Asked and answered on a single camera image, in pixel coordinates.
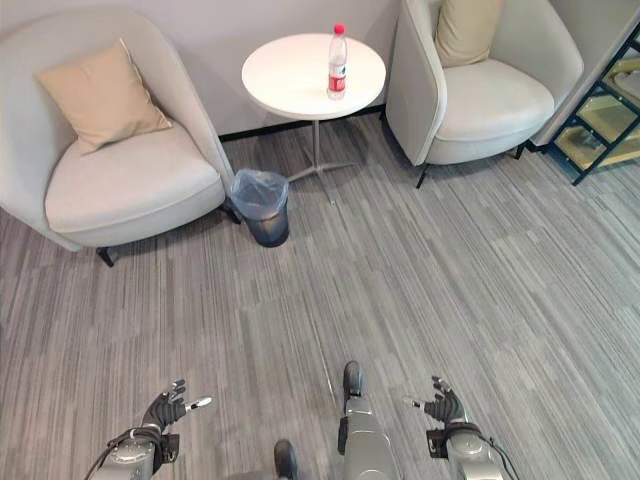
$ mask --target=baseboard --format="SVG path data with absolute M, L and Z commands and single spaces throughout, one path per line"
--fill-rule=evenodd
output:
M 346 117 L 340 117 L 340 118 L 358 117 L 360 115 L 368 115 L 370 113 L 384 112 L 385 106 L 386 104 L 383 103 L 381 105 L 373 105 L 371 107 L 365 107 L 362 110 L 358 110 L 357 112 L 352 113 L 351 115 L 347 115 Z M 224 142 L 231 142 L 233 140 L 240 140 L 241 138 L 257 137 L 260 135 L 269 135 L 271 133 L 282 132 L 284 130 L 292 130 L 294 128 L 306 127 L 310 124 L 311 122 L 307 120 L 297 120 L 295 122 L 279 123 L 278 125 L 269 125 L 268 127 L 254 128 L 252 130 L 244 130 L 242 132 L 234 132 L 234 133 L 227 133 L 226 135 L 220 135 L 220 141 L 224 143 Z

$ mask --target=table base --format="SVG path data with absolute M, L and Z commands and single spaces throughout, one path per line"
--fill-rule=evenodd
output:
M 295 182 L 304 177 L 308 177 L 309 175 L 317 175 L 318 180 L 320 181 L 320 186 L 322 187 L 322 191 L 329 199 L 331 205 L 335 205 L 336 201 L 331 198 L 329 195 L 329 191 L 322 180 L 323 173 L 325 170 L 332 170 L 334 168 L 342 168 L 342 167 L 350 167 L 355 165 L 353 162 L 343 162 L 343 163 L 323 163 L 320 164 L 320 121 L 313 121 L 313 157 L 311 158 L 311 166 L 305 168 L 301 172 L 296 173 L 295 175 L 291 175 L 288 180 L 289 182 Z

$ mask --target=robotic arm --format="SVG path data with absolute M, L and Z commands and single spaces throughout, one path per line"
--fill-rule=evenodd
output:
M 427 430 L 431 457 L 448 459 L 451 478 L 455 480 L 503 480 L 494 461 L 494 449 L 499 453 L 509 478 L 517 480 L 518 475 L 510 460 L 513 475 L 507 468 L 508 457 L 505 459 L 504 451 L 493 439 L 487 440 L 477 425 L 469 422 L 465 408 L 451 386 L 440 377 L 432 379 L 433 387 L 438 391 L 435 401 L 409 400 L 413 407 L 444 423 L 444 429 Z
M 180 436 L 165 434 L 165 430 L 187 412 L 212 402 L 211 397 L 203 397 L 185 404 L 185 391 L 184 380 L 171 383 L 149 405 L 142 426 L 130 428 L 108 442 L 85 480 L 149 480 L 162 464 L 175 462 Z

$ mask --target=gray striped carpet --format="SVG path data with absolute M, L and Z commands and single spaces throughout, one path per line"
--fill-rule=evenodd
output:
M 291 187 L 291 236 L 264 249 L 221 213 L 119 248 L 113 269 L 0 213 L 0 478 L 81 478 L 168 380 L 214 405 L 185 418 L 160 479 L 339 479 L 341 370 L 356 358 L 407 480 L 449 478 L 402 402 L 445 376 L 522 479 L 640 478 L 640 166 L 570 185 L 525 153 L 434 168 L 420 191 L 376 115 L 321 126 L 360 165 Z M 225 144 L 291 174 L 308 127 Z

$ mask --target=white round table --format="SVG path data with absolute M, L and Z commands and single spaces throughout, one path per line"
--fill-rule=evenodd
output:
M 382 91 L 386 76 L 380 56 L 364 43 L 347 37 L 345 94 L 340 100 L 331 100 L 327 96 L 331 37 L 304 34 L 279 38 L 249 55 L 242 67 L 242 83 L 259 105 L 283 117 L 313 122 L 312 165 L 289 181 L 316 174 L 327 197 L 321 173 L 353 164 L 320 164 L 320 120 L 343 117 L 366 107 Z

